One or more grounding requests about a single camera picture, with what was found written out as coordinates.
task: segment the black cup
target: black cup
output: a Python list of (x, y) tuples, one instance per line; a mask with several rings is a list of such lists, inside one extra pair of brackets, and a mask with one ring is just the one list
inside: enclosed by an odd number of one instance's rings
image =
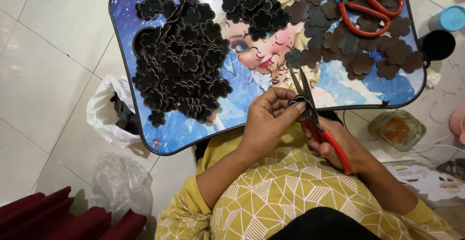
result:
[(447, 59), (455, 49), (455, 38), (445, 30), (434, 30), (418, 40), (418, 50), (423, 53), (426, 68), (431, 61)]

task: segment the white plastic bag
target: white plastic bag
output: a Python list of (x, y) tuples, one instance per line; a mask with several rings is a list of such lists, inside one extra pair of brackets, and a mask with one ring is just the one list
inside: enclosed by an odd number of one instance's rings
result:
[(112, 225), (130, 208), (146, 217), (152, 214), (152, 177), (139, 163), (112, 152), (100, 154), (95, 163), (90, 204), (112, 212)]
[(108, 142), (120, 148), (126, 148), (130, 144), (140, 143), (140, 136), (131, 134), (130, 132), (117, 127), (115, 124), (118, 121), (113, 103), (110, 98), (118, 94), (118, 97), (133, 113), (134, 103), (132, 102), (129, 83), (125, 76), (116, 78), (112, 75), (107, 75), (93, 97), (90, 98), (87, 104), (87, 122)]

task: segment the pink container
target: pink container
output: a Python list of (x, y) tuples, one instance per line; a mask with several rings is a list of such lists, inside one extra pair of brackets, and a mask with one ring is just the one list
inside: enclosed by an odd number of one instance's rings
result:
[(449, 118), (449, 127), (460, 142), (465, 144), (465, 106), (457, 108)]

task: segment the scissors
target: scissors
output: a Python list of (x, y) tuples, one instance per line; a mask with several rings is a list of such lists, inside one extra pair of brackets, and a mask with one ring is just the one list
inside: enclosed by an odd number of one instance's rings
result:
[[(396, 17), (404, 8), (404, 0), (396, 0), (397, 10), (394, 12), (387, 10), (383, 5), (381, 5), (376, 0), (366, 0), (366, 1), (374, 8), (374, 10), (361, 6), (361, 5), (357, 5), (353, 2), (350, 2), (349, 0), (342, 0), (341, 2), (339, 2), (339, 11), (341, 13), (341, 17), (344, 23), (346, 23), (349, 30), (352, 31), (356, 35), (366, 37), (366, 38), (374, 38), (374, 37), (384, 34), (391, 25), (391, 19)], [(350, 21), (349, 16), (347, 15), (346, 5), (350, 9), (360, 11), (360, 12), (369, 14), (371, 16), (374, 16), (376, 18), (379, 18), (380, 20), (384, 22), (384, 27), (376, 32), (365, 32), (365, 31), (358, 29)]]
[(305, 101), (306, 110), (304, 113), (302, 113), (301, 117), (307, 118), (307, 120), (305, 120), (305, 124), (308, 127), (308, 129), (310, 129), (313, 138), (319, 144), (323, 142), (328, 142), (334, 148), (336, 154), (341, 160), (342, 166), (344, 167), (344, 170), (340, 170), (340, 172), (342, 172), (345, 175), (349, 175), (350, 173), (352, 173), (352, 166), (350, 164), (349, 159), (346, 156), (346, 153), (344, 153), (344, 150), (342, 150), (339, 143), (336, 142), (336, 140), (329, 133), (329, 131), (323, 130), (321, 125), (319, 125), (315, 102), (313, 101), (313, 96), (311, 95), (310, 86), (308, 84), (307, 78), (305, 77), (304, 71), (302, 70), (302, 68), (299, 68), (299, 73), (300, 77), (302, 78), (302, 85), (304, 89), (302, 89), (302, 87), (300, 86), (293, 69), (290, 68), (289, 71), (291, 72), (291, 78), (297, 89), (297, 93), (299, 94), (299, 96), (297, 96), (294, 101), (289, 102), (289, 106), (297, 102)]

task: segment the geometric pattern shirt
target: geometric pattern shirt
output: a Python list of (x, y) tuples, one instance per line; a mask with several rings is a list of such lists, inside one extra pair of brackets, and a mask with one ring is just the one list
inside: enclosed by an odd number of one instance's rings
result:
[[(212, 138), (196, 175), (236, 149), (242, 134), (237, 128)], [(213, 210), (195, 177), (188, 178), (158, 217), (155, 239), (267, 239), (314, 207), (339, 210), (382, 239), (459, 239), (421, 200), (404, 216), (383, 210), (356, 176), (309, 152), (300, 124), (292, 124), (275, 149), (241, 174)]]

